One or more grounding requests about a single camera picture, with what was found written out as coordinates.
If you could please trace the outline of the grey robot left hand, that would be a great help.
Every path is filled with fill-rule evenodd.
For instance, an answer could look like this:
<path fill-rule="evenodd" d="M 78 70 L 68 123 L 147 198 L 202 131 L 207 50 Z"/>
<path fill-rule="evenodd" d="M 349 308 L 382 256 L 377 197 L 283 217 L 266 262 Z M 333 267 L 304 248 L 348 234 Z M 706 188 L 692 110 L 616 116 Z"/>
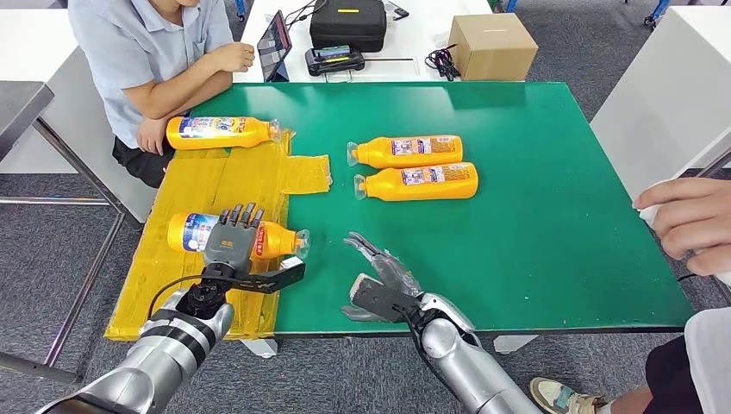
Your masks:
<path fill-rule="evenodd" d="M 263 210 L 250 202 L 221 212 L 203 251 L 205 269 L 213 269 L 234 279 L 244 279 L 251 271 L 250 256 Z"/>

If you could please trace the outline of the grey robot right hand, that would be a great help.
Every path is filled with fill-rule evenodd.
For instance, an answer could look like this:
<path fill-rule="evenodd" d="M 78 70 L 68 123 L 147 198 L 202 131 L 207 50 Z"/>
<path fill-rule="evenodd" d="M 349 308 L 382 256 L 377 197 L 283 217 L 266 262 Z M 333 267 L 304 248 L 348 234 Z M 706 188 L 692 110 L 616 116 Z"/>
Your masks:
<path fill-rule="evenodd" d="M 352 231 L 343 239 L 343 242 L 361 252 L 378 274 L 378 279 L 385 286 L 412 297 L 418 297 L 422 294 L 422 289 L 412 273 L 387 250 L 377 248 L 361 234 Z M 388 323 L 387 319 L 354 304 L 342 305 L 341 313 L 355 322 Z"/>

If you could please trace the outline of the person's left hand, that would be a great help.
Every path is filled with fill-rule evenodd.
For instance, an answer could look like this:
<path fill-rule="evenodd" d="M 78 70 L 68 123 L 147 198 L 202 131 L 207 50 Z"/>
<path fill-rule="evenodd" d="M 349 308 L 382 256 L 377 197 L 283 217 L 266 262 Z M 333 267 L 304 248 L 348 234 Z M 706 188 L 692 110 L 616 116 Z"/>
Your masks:
<path fill-rule="evenodd" d="M 137 142 L 140 150 L 162 156 L 168 118 L 151 119 L 143 117 L 137 129 Z"/>

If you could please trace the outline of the person's hand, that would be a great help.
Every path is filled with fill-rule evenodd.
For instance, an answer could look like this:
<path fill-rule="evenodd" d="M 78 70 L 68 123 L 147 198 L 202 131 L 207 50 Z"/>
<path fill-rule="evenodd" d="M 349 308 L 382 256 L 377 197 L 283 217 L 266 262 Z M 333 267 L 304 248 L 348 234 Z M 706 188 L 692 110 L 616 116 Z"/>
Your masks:
<path fill-rule="evenodd" d="M 656 206 L 652 227 L 665 253 L 686 258 L 699 276 L 730 271 L 730 182 L 681 178 L 653 185 L 633 201 L 637 210 Z"/>

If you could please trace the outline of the person's right hand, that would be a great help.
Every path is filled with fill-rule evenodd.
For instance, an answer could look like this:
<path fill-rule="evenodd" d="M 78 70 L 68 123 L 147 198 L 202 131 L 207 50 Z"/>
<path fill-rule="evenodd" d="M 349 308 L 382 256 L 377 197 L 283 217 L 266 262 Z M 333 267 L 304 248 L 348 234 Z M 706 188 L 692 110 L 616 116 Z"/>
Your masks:
<path fill-rule="evenodd" d="M 218 47 L 210 56 L 219 70 L 225 72 L 247 72 L 253 66 L 253 46 L 241 42 L 231 42 Z"/>

